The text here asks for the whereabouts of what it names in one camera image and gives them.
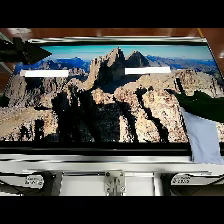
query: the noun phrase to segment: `light blue cloth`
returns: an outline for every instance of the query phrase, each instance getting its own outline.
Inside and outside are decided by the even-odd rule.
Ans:
[[[195,163],[224,164],[216,122],[188,113],[181,107]]]

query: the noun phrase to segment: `metal bracket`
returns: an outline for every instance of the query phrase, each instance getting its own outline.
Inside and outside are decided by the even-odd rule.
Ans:
[[[126,190],[124,171],[107,171],[105,173],[104,188],[107,196],[124,196]]]

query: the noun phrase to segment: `black border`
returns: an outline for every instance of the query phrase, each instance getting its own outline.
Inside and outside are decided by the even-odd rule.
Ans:
[[[111,40],[78,40],[73,42],[50,41],[45,43],[34,42],[36,46],[77,46],[77,45],[189,45],[207,46],[217,65],[216,59],[207,42],[191,40],[162,40],[162,41],[111,41]],[[221,155],[224,155],[224,143],[220,143]],[[189,143],[61,143],[61,142],[0,142],[0,154],[27,154],[27,155],[92,155],[92,156],[191,156]]]

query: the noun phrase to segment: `dark green sleeve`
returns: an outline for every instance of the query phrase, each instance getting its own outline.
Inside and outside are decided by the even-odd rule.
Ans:
[[[224,97],[211,98],[203,92],[195,91],[193,96],[175,94],[181,107],[187,112],[212,121],[224,123]]]

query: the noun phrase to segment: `white rectangle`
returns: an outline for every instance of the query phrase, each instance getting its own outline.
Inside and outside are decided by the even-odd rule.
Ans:
[[[21,70],[20,74],[29,78],[68,77],[68,70]]]
[[[148,73],[171,73],[170,67],[125,68],[125,75],[142,75]]]

